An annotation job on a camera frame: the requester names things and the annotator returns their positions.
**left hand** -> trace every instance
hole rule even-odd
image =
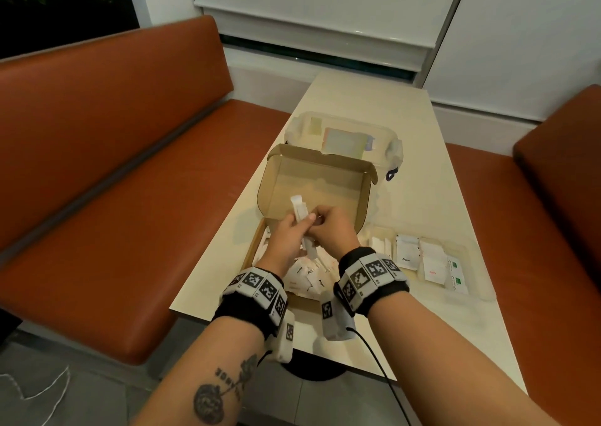
[[[311,228],[315,218],[316,215],[311,213],[295,224],[294,214],[284,217],[271,234],[265,255],[257,261],[255,266],[283,278],[294,264],[295,258],[299,256],[300,240]]]

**orange bench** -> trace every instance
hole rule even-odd
[[[289,117],[231,90],[210,16],[0,63],[0,250],[96,194],[2,267],[0,308],[145,361]]]
[[[601,87],[518,141],[515,161],[447,148],[530,397],[564,426],[600,425]]]

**forearm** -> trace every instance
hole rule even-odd
[[[376,302],[368,319],[426,425],[555,425],[507,375],[409,293]]]
[[[135,426],[236,424],[264,346],[255,325],[229,316],[214,320],[153,392]]]

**tattoo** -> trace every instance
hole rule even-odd
[[[194,412],[196,416],[205,424],[219,424],[223,420],[223,396],[230,391],[234,391],[238,402],[242,399],[241,391],[244,391],[245,385],[251,380],[252,373],[257,368],[257,355],[252,355],[249,359],[240,364],[240,374],[237,382],[234,382],[227,372],[221,368],[215,371],[217,377],[226,385],[226,390],[221,391],[218,384],[200,385],[194,395]]]

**table top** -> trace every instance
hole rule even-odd
[[[474,265],[485,270],[476,236],[453,171],[432,104],[425,90],[406,84],[334,70],[320,73],[296,107],[292,117],[305,111],[386,126],[403,142],[404,160],[396,177],[378,188],[375,225],[438,229],[470,241]],[[284,142],[282,129],[273,145]],[[210,321],[219,295],[244,261],[261,220],[257,191],[265,169],[264,158],[223,221],[196,267],[174,299],[171,310]],[[469,308],[414,288],[412,294],[426,307],[492,359],[524,391],[522,375],[496,301],[474,301]],[[381,376],[360,339],[329,342],[321,334],[321,317],[294,310],[294,347],[337,361],[358,371]],[[370,344],[387,375],[394,378],[367,319],[356,316],[357,331]]]

